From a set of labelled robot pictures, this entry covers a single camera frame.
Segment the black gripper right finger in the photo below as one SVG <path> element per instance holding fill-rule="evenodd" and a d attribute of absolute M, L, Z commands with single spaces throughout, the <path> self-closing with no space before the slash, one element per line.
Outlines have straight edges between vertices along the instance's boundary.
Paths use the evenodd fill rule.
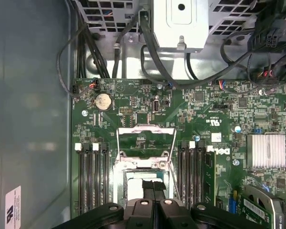
<path fill-rule="evenodd" d="M 156 209 L 162 229 L 260 229 L 261 225 L 208 203 L 196 203 L 191 209 L 166 198 L 163 182 L 155 182 Z"/>

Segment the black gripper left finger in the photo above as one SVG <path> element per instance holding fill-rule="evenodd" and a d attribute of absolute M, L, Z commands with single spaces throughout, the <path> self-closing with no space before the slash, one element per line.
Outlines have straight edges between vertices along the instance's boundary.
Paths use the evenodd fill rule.
<path fill-rule="evenodd" d="M 133 199 L 123 208 L 116 203 L 106 203 L 66 221 L 56 229 L 151 229 L 153 227 L 154 183 L 143 181 L 142 199 Z"/>

